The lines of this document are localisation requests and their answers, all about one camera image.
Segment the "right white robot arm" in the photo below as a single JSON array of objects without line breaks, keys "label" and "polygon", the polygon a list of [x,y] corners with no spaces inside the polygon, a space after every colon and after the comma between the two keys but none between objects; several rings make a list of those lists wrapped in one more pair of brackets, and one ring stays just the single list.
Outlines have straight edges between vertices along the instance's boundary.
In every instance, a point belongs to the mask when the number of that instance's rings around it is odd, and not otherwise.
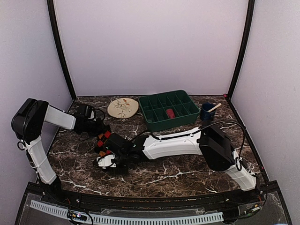
[{"label": "right white robot arm", "polygon": [[147,160],[202,155],[210,169],[227,173],[239,185],[239,199],[243,203],[250,203],[257,196],[256,175],[243,163],[230,137],[211,121],[184,132],[158,136],[141,134],[132,140],[113,133],[99,147],[97,165],[115,173],[127,172],[130,164]]}]

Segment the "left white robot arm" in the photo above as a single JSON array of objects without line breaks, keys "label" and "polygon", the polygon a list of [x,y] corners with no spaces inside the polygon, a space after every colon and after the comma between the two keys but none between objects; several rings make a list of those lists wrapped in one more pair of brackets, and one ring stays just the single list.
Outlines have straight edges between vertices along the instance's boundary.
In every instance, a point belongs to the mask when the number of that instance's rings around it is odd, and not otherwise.
[{"label": "left white robot arm", "polygon": [[28,98],[11,121],[11,128],[26,151],[31,167],[39,180],[51,185],[58,180],[42,145],[41,131],[44,123],[73,130],[77,134],[87,133],[96,137],[105,132],[107,126],[97,118],[96,109],[80,105],[74,114],[66,113],[46,101]]}]

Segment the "maroon purple striped sock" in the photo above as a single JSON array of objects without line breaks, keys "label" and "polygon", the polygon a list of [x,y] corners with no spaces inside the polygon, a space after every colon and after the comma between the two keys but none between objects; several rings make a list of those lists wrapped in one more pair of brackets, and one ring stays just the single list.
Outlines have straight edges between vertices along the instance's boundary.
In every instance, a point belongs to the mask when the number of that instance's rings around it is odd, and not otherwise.
[{"label": "maroon purple striped sock", "polygon": [[172,108],[168,108],[166,109],[166,114],[168,116],[169,119],[174,119],[176,118],[175,112]]}]

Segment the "green compartment tray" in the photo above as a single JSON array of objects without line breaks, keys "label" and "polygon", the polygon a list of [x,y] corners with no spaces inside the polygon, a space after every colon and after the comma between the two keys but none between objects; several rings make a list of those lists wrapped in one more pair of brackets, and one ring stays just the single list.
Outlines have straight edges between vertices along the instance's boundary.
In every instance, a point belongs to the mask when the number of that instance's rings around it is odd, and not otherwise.
[{"label": "green compartment tray", "polygon": [[138,99],[146,127],[157,132],[196,122],[200,109],[184,90],[143,96]]}]

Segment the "black orange argyle sock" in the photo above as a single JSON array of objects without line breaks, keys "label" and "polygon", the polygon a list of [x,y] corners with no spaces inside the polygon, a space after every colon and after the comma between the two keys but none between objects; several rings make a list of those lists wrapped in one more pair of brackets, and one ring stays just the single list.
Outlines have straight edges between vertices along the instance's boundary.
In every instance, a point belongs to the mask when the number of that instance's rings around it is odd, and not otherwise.
[{"label": "black orange argyle sock", "polygon": [[97,136],[97,145],[94,148],[94,151],[99,155],[99,156],[105,156],[107,153],[107,150],[104,149],[104,144],[108,140],[108,138],[111,135],[111,128],[109,125],[105,125],[104,129],[102,130],[102,133],[100,133]]}]

